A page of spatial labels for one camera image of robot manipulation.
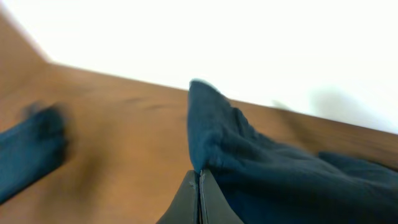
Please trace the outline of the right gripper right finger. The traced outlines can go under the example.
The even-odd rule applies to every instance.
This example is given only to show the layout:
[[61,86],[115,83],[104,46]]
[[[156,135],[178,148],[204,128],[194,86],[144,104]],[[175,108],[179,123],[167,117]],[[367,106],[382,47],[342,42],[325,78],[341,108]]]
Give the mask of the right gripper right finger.
[[209,170],[202,170],[200,174],[200,205],[204,224],[243,224]]

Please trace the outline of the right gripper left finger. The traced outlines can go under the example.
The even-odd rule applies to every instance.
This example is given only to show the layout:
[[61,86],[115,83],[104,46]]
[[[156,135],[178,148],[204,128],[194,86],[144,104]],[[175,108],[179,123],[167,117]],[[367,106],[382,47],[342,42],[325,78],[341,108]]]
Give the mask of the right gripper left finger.
[[197,224],[200,222],[198,176],[186,173],[171,204],[157,224]]

